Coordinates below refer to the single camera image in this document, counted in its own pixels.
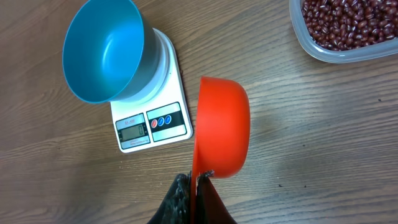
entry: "wood grain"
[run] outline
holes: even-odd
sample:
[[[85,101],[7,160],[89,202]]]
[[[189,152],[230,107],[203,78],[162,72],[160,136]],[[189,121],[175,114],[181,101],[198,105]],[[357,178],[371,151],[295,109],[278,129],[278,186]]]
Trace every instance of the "wood grain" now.
[[[0,1],[0,223],[146,223],[190,170],[193,139],[122,154],[109,105],[68,89],[63,39],[84,2]],[[288,1],[135,3],[175,45],[194,125],[202,75],[248,93],[248,158],[213,181],[238,223],[398,223],[398,55],[318,61]]]

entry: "bean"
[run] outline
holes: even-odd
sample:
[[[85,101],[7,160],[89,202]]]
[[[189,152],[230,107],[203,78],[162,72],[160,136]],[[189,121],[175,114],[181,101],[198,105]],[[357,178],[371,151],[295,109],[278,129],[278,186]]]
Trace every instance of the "bean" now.
[[[362,28],[365,27],[367,24],[368,24],[367,21],[361,21],[361,22],[358,24],[358,28],[359,28],[359,29],[362,29]]]

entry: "plastic container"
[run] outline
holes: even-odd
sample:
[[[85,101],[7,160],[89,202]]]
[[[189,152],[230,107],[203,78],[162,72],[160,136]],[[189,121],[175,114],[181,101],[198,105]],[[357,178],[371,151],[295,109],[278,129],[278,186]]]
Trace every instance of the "plastic container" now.
[[[89,0],[65,38],[65,79],[85,102],[123,100],[152,80],[160,48],[154,30],[131,0]]]
[[[305,25],[301,7],[304,0],[290,0],[290,18],[293,28],[304,50],[318,60],[329,63],[350,63],[384,57],[398,53],[398,39],[388,40],[380,44],[375,44],[360,49],[346,51],[332,51],[317,45]]]

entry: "digital kitchen scale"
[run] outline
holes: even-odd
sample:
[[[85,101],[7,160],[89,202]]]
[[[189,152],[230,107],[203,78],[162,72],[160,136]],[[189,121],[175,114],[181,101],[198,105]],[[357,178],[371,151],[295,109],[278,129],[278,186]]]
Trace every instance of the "digital kitchen scale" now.
[[[124,153],[189,139],[193,132],[175,49],[165,34],[154,32],[161,48],[152,80],[135,95],[111,102],[116,138]]]

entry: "adzuki bean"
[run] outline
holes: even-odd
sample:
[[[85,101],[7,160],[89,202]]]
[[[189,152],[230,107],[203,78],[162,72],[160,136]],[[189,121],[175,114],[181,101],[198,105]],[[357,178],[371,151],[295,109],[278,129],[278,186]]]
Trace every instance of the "adzuki bean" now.
[[[323,48],[335,51],[398,37],[397,0],[304,0],[308,33]]]

